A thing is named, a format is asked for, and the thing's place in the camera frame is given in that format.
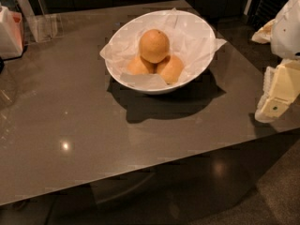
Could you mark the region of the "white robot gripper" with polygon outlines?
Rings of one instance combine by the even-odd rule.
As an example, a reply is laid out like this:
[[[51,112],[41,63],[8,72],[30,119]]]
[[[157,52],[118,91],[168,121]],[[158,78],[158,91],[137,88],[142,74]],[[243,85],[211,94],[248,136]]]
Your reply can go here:
[[[300,0],[289,0],[251,40],[260,44],[271,42],[272,53],[283,58],[276,67],[266,69],[263,95],[255,112],[257,121],[271,123],[300,95]]]

